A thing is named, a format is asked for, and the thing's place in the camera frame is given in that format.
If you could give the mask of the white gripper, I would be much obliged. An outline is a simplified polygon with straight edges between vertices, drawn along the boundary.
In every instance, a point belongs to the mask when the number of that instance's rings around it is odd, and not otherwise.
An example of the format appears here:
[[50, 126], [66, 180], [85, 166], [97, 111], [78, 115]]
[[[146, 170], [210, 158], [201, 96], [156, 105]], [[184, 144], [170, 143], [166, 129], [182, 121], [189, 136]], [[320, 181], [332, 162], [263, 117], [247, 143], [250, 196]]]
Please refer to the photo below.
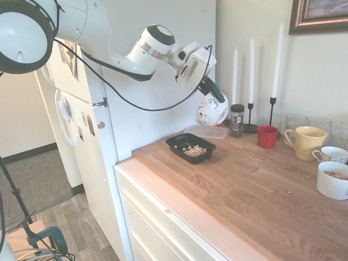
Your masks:
[[188, 59], [183, 61], [176, 73], [176, 82], [185, 95], [189, 96], [199, 90], [207, 95], [210, 92], [221, 103], [225, 101], [223, 94], [216, 84], [208, 77], [208, 73], [216, 64], [211, 49], [199, 48]]

